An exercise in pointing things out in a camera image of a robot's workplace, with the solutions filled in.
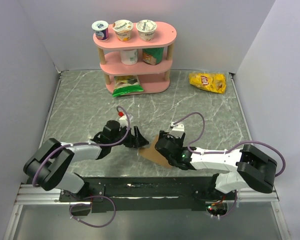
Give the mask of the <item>yellow Lays chip bag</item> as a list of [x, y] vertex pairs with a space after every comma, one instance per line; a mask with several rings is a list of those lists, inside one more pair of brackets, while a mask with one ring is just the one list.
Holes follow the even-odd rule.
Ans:
[[226, 75], [223, 73], [190, 73], [190, 85], [211, 93], [224, 94], [226, 92]]

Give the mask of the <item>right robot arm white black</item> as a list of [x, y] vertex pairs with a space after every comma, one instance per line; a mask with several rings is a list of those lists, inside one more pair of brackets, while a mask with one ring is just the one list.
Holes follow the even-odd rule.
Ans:
[[185, 134], [175, 137], [161, 131], [154, 148], [167, 162], [181, 170], [221, 170], [215, 182], [208, 187], [213, 199], [220, 199], [234, 190], [251, 188], [270, 194], [274, 188], [277, 162], [252, 144], [233, 150], [208, 150], [183, 146]]

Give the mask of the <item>pink three-tier shelf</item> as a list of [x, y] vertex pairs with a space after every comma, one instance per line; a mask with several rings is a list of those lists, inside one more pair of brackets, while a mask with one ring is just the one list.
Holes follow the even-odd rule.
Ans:
[[[174, 42], [177, 30], [166, 22], [158, 21], [154, 37], [150, 41], [140, 39], [136, 28], [132, 30], [131, 39], [120, 41], [110, 26], [109, 38], [100, 41], [93, 36], [98, 49], [100, 69], [103, 71], [107, 90], [112, 93], [115, 87], [114, 77], [137, 75], [143, 88], [141, 94], [155, 94], [165, 91], [170, 85], [170, 72], [173, 63]], [[162, 61], [151, 65], [143, 61], [143, 49], [165, 48]], [[138, 60], [135, 64], [126, 65], [121, 61], [120, 51], [137, 50]]]

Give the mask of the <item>aluminium rail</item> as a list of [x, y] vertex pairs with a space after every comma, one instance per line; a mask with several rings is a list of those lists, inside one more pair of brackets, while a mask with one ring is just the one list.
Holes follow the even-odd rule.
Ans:
[[[70, 203], [78, 203], [77, 199], [66, 202], [60, 201], [62, 190], [53, 189], [45, 191], [42, 188], [34, 188], [31, 184], [21, 184], [14, 201], [15, 205], [67, 205]], [[280, 199], [277, 193], [260, 193], [251, 188], [243, 188], [237, 192], [237, 201], [239, 203], [245, 202], [278, 202]]]

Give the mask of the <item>brown cardboard box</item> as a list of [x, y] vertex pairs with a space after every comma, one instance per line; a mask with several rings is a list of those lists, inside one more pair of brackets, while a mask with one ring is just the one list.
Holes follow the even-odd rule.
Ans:
[[139, 148], [138, 155], [164, 168], [171, 169], [172, 166], [168, 163], [166, 158], [155, 149], [158, 139], [159, 135], [156, 135], [149, 147]]

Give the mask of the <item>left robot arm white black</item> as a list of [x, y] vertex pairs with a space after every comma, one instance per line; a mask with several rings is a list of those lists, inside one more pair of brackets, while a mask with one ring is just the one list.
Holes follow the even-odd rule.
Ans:
[[100, 160], [115, 146], [139, 149], [148, 144], [137, 126], [109, 120], [102, 131], [86, 142], [65, 143], [49, 138], [26, 162], [23, 172], [45, 191], [66, 190], [77, 201], [84, 201], [89, 195], [89, 183], [77, 173], [67, 172], [72, 162]]

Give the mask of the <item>purple white yogurt cup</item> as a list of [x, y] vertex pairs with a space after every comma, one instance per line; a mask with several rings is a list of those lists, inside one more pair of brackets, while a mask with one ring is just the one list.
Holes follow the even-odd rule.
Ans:
[[109, 38], [109, 24], [106, 21], [95, 21], [92, 23], [91, 28], [99, 41], [106, 41]]

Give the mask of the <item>green snack box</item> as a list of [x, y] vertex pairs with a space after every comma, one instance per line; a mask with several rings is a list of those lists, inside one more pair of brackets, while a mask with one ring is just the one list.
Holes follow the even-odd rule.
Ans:
[[142, 49], [142, 60], [149, 65], [158, 65], [163, 59], [164, 48], [143, 48]]

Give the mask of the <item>white cup middle shelf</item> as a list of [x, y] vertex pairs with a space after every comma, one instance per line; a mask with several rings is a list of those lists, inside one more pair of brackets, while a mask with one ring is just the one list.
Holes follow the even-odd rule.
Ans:
[[131, 49], [131, 50], [121, 50], [120, 51], [120, 58], [121, 62], [124, 65], [134, 65], [138, 62], [138, 50]]

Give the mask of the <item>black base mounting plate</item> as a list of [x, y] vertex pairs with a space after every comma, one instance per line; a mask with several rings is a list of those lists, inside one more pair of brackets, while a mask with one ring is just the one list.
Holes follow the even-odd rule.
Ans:
[[78, 196], [68, 191], [62, 203], [88, 204], [92, 213], [150, 210], [205, 211], [207, 202], [234, 200], [234, 191], [215, 189], [217, 176], [181, 177], [86, 177], [87, 192]]

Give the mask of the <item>white Chobani yogurt cup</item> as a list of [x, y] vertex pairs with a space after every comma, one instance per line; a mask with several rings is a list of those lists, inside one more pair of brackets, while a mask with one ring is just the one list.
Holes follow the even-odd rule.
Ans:
[[157, 23], [144, 19], [140, 20], [136, 23], [136, 29], [138, 31], [138, 35], [142, 41], [148, 42], [153, 39], [155, 31], [157, 29]]

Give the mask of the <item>green chip bag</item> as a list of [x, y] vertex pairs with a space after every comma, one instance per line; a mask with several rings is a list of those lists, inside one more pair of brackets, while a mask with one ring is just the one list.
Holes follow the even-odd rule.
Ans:
[[140, 84], [137, 75], [125, 75], [114, 77], [114, 89], [112, 96], [118, 97], [130, 93], [143, 92], [144, 89]]

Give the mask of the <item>orange Chobani yogurt cup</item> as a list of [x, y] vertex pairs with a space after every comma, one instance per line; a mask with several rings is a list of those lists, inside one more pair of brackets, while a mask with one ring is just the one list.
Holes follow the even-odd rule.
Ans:
[[112, 24], [116, 37], [122, 42], [127, 42], [131, 39], [133, 28], [134, 24], [126, 19], [117, 20]]

